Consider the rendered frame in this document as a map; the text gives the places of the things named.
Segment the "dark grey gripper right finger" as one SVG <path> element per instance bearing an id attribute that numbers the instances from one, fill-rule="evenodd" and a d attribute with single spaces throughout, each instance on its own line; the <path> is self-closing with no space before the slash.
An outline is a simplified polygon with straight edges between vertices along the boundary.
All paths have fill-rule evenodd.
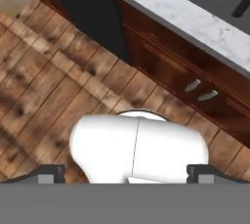
<path id="1" fill-rule="evenodd" d="M 187 183 L 190 184 L 225 184 L 243 183 L 246 180 L 226 175 L 211 164 L 189 164 L 187 166 Z"/>

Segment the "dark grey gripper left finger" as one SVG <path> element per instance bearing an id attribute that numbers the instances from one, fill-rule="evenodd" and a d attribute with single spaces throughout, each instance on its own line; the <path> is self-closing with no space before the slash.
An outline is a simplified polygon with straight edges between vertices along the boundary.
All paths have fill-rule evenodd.
<path id="1" fill-rule="evenodd" d="M 64 184 L 65 167 L 62 164 L 42 164 L 31 172 L 8 179 L 5 183 Z"/>

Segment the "black dishwasher door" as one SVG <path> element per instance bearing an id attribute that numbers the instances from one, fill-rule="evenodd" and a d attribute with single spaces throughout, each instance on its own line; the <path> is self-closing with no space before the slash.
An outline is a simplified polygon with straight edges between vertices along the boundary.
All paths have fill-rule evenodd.
<path id="1" fill-rule="evenodd" d="M 131 63 L 116 0 L 60 1 L 79 30 L 123 62 Z"/>

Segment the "white rounded object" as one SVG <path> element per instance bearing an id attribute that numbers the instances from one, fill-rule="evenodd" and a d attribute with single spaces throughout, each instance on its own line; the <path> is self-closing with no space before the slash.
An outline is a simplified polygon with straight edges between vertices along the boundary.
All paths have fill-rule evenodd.
<path id="1" fill-rule="evenodd" d="M 209 152 L 202 135 L 162 114 L 127 110 L 87 114 L 69 139 L 73 160 L 91 183 L 186 183 L 187 166 L 206 164 Z"/>

